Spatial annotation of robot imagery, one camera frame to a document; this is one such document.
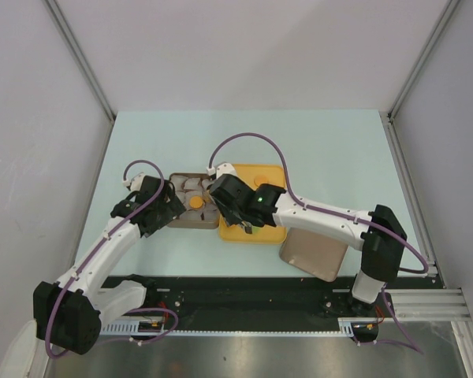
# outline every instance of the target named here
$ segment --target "white wall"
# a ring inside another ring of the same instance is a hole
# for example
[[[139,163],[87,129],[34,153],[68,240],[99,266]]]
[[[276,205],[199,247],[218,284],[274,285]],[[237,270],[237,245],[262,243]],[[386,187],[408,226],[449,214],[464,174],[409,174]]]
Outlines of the white wall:
[[[59,0],[114,110],[388,110],[446,0]]]
[[[0,2],[0,362],[67,268],[109,130],[42,2]]]
[[[473,317],[473,0],[455,15],[397,130],[440,267]]]

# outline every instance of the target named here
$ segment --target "yellow bin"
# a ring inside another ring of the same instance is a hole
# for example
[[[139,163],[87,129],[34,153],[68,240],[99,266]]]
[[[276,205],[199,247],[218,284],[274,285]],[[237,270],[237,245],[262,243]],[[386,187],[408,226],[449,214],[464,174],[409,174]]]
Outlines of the yellow bin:
[[[285,187],[284,169],[280,165],[233,164],[233,167],[235,167],[238,177],[253,190],[256,190],[262,183]],[[271,226],[253,227],[252,234],[246,234],[240,226],[226,226],[221,217],[219,236],[225,242],[232,243],[281,244],[287,236],[287,229]]]

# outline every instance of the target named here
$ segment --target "orange round object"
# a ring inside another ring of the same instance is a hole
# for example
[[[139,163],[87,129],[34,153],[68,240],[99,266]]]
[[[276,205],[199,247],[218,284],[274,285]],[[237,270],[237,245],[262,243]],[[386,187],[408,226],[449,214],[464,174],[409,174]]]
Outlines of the orange round object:
[[[263,185],[264,183],[269,183],[268,177],[266,177],[265,175],[257,175],[254,178],[254,184],[256,185],[256,187],[259,187],[259,185]]]
[[[191,197],[189,200],[189,205],[194,209],[201,209],[203,206],[203,198],[201,198],[199,195],[195,195],[194,197]]]

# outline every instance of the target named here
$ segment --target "shiny floor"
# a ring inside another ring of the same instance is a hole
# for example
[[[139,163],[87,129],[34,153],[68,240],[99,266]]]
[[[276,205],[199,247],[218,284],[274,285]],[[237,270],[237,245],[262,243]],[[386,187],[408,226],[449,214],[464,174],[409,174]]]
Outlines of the shiny floor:
[[[466,377],[450,323],[406,327],[424,356],[389,345],[358,348],[345,338],[170,336],[142,347],[96,346],[51,363],[46,377]],[[402,336],[383,324],[380,338]]]

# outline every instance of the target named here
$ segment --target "white table surface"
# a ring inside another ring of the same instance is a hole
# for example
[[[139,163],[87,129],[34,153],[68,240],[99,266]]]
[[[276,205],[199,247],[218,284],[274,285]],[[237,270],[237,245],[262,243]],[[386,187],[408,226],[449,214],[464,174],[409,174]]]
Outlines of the white table surface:
[[[418,246],[376,110],[120,112],[77,258],[99,237],[114,205],[128,194],[121,178],[130,161],[153,161],[165,177],[172,172],[204,172],[214,148],[238,132],[259,132],[279,145],[297,195],[352,209],[387,205],[408,240]],[[214,163],[220,161],[280,164],[273,148],[256,138],[231,142]],[[155,176],[148,165],[137,165],[129,177],[142,171]],[[278,251],[279,246],[225,243],[217,230],[163,228],[141,239],[112,274],[308,276],[284,263]],[[360,252],[349,248],[339,276],[354,276],[359,264]],[[402,266],[421,267],[407,250]]]

